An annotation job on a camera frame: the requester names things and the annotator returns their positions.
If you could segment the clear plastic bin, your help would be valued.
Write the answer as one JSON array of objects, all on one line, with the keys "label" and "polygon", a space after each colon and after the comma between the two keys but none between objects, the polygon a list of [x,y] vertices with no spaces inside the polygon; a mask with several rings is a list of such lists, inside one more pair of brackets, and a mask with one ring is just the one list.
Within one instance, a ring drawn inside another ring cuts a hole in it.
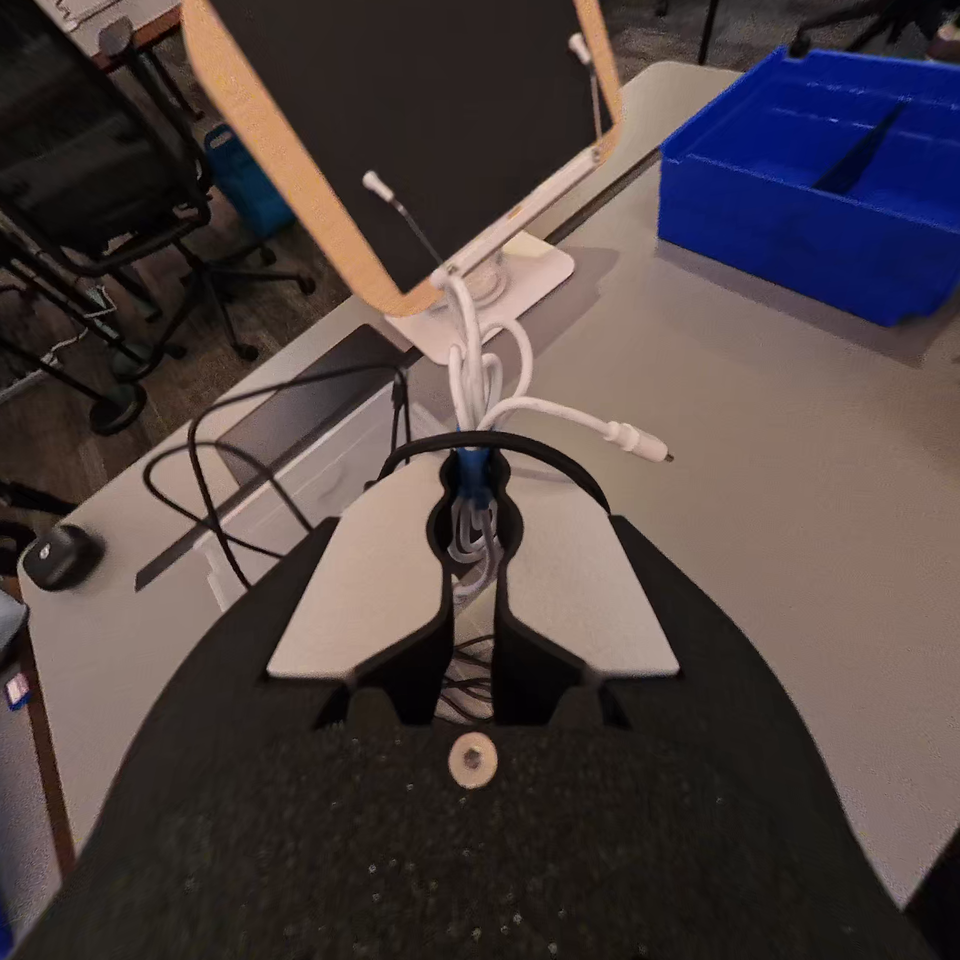
[{"label": "clear plastic bin", "polygon": [[[310,527],[340,516],[377,478],[391,450],[392,422],[391,389],[386,386],[272,469]],[[237,505],[226,509],[222,528],[225,534],[271,552],[268,557],[234,544],[237,563],[252,584],[307,533],[270,482],[258,478]]]}]

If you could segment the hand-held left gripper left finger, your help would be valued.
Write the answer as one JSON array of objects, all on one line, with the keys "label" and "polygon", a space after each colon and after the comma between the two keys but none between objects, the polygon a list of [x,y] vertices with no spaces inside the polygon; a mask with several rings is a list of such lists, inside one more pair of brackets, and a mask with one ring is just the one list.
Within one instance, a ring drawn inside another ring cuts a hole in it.
[{"label": "hand-held left gripper left finger", "polygon": [[413,459],[336,523],[267,664],[279,681],[382,690],[402,724],[430,724],[453,653],[452,577],[435,523],[441,459]]}]

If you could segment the black round device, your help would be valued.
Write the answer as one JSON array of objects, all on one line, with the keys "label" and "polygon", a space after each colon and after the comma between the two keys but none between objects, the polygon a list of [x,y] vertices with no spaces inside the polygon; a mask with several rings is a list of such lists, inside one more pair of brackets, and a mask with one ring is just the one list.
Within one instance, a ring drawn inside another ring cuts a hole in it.
[{"label": "black round device", "polygon": [[21,558],[27,580],[46,593],[72,590],[102,561],[102,539],[72,523],[61,523],[36,539]]}]

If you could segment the blue plastic bin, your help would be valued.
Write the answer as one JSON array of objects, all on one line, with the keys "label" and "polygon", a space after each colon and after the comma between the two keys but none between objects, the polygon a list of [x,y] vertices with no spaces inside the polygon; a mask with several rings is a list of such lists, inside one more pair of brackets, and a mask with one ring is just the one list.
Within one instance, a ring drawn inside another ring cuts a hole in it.
[{"label": "blue plastic bin", "polygon": [[[810,188],[906,99],[852,191]],[[663,241],[884,328],[958,290],[956,65],[779,47],[659,154]]]}]

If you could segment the black tablet tan frame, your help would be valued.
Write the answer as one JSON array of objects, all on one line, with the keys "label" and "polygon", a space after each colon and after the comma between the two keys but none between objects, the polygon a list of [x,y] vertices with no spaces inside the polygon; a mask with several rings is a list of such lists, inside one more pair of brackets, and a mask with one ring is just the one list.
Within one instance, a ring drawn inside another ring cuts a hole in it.
[{"label": "black tablet tan frame", "polygon": [[425,311],[606,162],[599,2],[181,2],[191,66],[351,291]]}]

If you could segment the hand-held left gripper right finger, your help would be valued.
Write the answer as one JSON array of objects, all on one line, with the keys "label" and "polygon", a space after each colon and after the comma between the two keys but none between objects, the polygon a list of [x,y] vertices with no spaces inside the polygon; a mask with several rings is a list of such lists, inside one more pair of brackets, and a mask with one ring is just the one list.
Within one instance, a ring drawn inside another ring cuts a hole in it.
[{"label": "hand-held left gripper right finger", "polygon": [[667,679],[679,661],[603,492],[579,469],[493,453],[502,558],[491,697],[500,724],[546,724],[569,690]]}]

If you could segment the brown-edged grey desk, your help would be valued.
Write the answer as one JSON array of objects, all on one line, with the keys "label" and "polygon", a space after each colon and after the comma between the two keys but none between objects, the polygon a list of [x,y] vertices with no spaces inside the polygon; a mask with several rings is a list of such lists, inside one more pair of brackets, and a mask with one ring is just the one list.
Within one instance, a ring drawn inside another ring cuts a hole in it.
[{"label": "brown-edged grey desk", "polygon": [[[7,584],[1,592],[2,944],[15,952],[76,870],[78,852],[30,626],[30,610]],[[30,702],[11,711],[3,692],[18,671]]]}]

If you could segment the black bin divider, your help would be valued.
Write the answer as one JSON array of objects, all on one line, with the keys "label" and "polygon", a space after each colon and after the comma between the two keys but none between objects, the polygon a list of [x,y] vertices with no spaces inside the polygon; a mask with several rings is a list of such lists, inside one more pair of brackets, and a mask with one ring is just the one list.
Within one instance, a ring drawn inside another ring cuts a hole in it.
[{"label": "black bin divider", "polygon": [[909,99],[897,101],[883,119],[857,140],[810,188],[837,196],[853,191],[882,148],[892,127],[910,104]]}]

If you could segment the black mesh office chair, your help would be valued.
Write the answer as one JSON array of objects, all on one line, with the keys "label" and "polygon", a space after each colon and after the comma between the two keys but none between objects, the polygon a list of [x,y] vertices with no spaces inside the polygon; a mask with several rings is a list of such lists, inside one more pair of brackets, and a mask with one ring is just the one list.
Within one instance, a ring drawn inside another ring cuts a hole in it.
[{"label": "black mesh office chair", "polygon": [[280,270],[263,241],[211,259],[186,244],[212,220],[213,175],[185,115],[159,88],[131,42],[123,68],[154,102],[154,119],[85,55],[37,2],[1,7],[2,219],[58,269],[76,279],[112,281],[145,313],[164,321],[148,342],[130,342],[86,318],[110,351],[114,384],[94,390],[2,337],[2,348],[90,399],[93,433],[113,436],[147,404],[143,381],[162,362],[183,360],[176,336],[199,307],[211,308],[242,361],[258,359],[229,310],[238,288],[317,284]]}]

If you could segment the blue bag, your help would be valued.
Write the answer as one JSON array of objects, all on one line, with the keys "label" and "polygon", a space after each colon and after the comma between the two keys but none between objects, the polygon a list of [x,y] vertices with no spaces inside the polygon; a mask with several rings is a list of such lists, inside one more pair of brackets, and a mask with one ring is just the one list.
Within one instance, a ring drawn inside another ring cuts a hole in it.
[{"label": "blue bag", "polygon": [[202,147],[214,184],[256,238],[268,239],[296,222],[296,214],[228,124],[213,126]]}]

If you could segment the black cable thick plug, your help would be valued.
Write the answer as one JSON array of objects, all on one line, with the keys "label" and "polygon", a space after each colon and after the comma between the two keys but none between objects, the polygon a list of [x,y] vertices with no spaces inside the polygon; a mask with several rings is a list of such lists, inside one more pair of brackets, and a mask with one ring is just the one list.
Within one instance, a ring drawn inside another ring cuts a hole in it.
[{"label": "black cable thick plug", "polygon": [[467,449],[510,451],[529,457],[564,475],[591,497],[608,515],[611,513],[611,507],[603,489],[594,476],[579,462],[538,439],[508,431],[456,430],[408,440],[390,452],[373,484],[386,480],[401,463],[408,463],[416,456]]}]

